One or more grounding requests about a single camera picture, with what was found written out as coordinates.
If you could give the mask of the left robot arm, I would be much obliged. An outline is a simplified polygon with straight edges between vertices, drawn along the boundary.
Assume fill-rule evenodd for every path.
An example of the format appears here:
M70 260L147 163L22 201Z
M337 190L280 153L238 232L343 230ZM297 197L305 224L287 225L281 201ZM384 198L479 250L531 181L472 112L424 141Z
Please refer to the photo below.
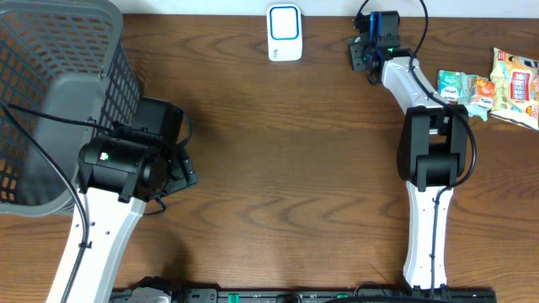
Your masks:
M147 202L198 182L179 131L165 135L120 126L81 148L81 204L47 300L106 302L125 247Z

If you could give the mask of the green tissue pack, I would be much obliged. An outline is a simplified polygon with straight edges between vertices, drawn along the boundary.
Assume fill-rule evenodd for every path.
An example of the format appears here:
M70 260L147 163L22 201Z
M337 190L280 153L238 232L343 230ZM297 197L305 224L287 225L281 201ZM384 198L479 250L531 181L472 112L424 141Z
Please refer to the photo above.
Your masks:
M439 70L437 74L438 93L449 101L457 101L462 96L462 72Z

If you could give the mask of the teal small snack packet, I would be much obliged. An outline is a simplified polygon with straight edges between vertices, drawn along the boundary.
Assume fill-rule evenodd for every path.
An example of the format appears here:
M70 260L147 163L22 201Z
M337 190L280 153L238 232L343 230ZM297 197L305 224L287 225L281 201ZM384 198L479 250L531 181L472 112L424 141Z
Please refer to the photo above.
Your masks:
M483 121L487 121L488 111L480 107L479 105L477 105L472 100L472 87L473 87L472 82L478 78L484 80L484 77L480 77L478 75L466 74L464 72L461 73L462 91L457 102L465 106L467 110L467 114L470 118L477 116L481 118Z

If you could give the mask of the large white snack bag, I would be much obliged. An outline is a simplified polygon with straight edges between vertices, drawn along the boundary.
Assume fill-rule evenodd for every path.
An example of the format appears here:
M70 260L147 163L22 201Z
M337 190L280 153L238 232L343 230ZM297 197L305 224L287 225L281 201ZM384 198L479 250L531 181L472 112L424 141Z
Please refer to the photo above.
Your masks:
M490 81L497 119L538 131L538 61L494 48Z

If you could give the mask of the orange tissue pack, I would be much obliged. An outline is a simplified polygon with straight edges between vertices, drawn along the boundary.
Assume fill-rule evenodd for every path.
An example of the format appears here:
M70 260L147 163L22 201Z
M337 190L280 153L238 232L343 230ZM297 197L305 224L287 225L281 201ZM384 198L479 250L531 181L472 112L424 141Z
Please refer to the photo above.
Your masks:
M475 77L471 82L470 104L485 109L494 105L495 84L483 77Z

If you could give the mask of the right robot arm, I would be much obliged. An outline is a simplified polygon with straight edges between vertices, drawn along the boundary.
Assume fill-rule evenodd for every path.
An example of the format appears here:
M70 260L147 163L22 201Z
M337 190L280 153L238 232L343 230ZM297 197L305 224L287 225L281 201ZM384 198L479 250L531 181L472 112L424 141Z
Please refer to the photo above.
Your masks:
M448 209L465 170L467 111L442 98L398 36L364 33L349 42L352 67L368 71L405 114L397 167L409 198L408 252L403 277L412 290L436 292L447 285L445 242Z

